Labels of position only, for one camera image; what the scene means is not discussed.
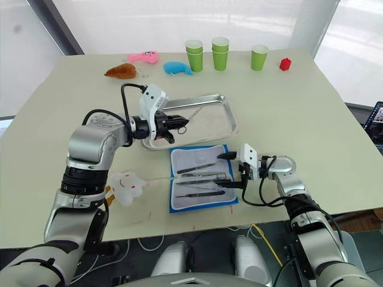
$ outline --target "blue plush toy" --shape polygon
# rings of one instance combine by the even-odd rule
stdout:
[[[184,72],[187,75],[193,75],[193,71],[189,68],[188,65],[181,62],[166,62],[163,64],[163,69],[167,74],[177,74],[180,72]]]

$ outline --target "green paper cup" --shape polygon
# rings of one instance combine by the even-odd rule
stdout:
[[[214,69],[216,69],[217,71],[223,71],[226,69],[228,53],[229,51],[226,51],[226,52],[213,51]]]
[[[202,42],[200,40],[188,40],[185,42],[186,52],[190,54],[199,54],[202,52]]]
[[[203,68],[203,52],[198,54],[187,53],[187,57],[189,58],[190,69],[193,72],[200,72]]]
[[[251,48],[251,68],[261,71],[268,55],[269,48],[265,45],[254,45]]]
[[[229,50],[229,39],[225,37],[215,37],[211,40],[212,50],[214,52],[224,53]]]

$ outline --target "pink plush toy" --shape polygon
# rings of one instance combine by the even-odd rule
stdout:
[[[127,55],[127,58],[130,63],[134,63],[135,61],[144,61],[149,64],[155,64],[158,61],[158,53],[156,51],[149,51],[136,55]]]

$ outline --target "brown plush toy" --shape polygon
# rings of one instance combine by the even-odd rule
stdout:
[[[107,70],[104,75],[117,79],[132,79],[136,76],[136,74],[136,67],[134,67],[132,64],[126,63]]]

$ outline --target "metal tray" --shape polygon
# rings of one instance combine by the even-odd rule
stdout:
[[[142,146],[150,151],[175,148],[216,139],[228,138],[238,132],[237,125],[227,98],[221,94],[170,100],[163,111],[167,115],[182,115],[190,118],[200,107],[203,108],[186,125],[186,132],[180,135],[176,130],[171,133],[175,143],[164,139],[151,141],[144,139]]]

